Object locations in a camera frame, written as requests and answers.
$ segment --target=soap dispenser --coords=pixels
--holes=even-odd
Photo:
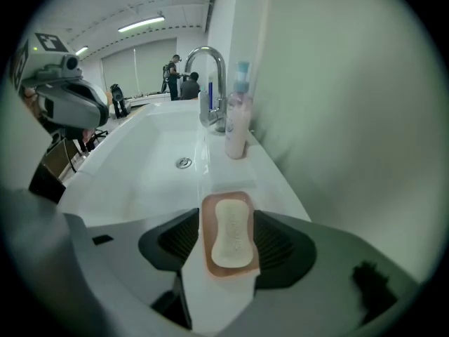
[[[253,99],[248,95],[250,84],[246,81],[249,65],[246,61],[237,64],[234,90],[227,99],[224,150],[232,159],[243,156],[250,126]]]

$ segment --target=sink drain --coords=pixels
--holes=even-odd
[[[191,159],[189,157],[183,157],[176,161],[176,167],[179,169],[186,169],[187,167],[190,167],[192,165]]]

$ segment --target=ceiling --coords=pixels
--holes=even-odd
[[[43,32],[64,39],[81,59],[141,34],[165,29],[206,30],[209,0],[49,0],[36,18]],[[118,28],[162,14],[165,21],[127,32]]]

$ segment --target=cable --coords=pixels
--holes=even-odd
[[[65,150],[65,155],[67,156],[67,159],[69,160],[70,166],[72,167],[73,172],[76,173],[75,168],[73,167],[73,163],[72,160],[69,157],[69,153],[67,152],[67,145],[66,145],[67,139],[64,139],[64,150]]]

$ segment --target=man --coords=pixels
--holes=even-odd
[[[191,100],[198,97],[199,85],[197,83],[199,75],[196,72],[190,74],[190,78],[181,85],[181,100]]]
[[[172,101],[177,100],[177,80],[181,77],[176,72],[176,64],[179,62],[180,56],[174,55],[173,59],[168,63],[168,88],[170,89],[170,97]]]

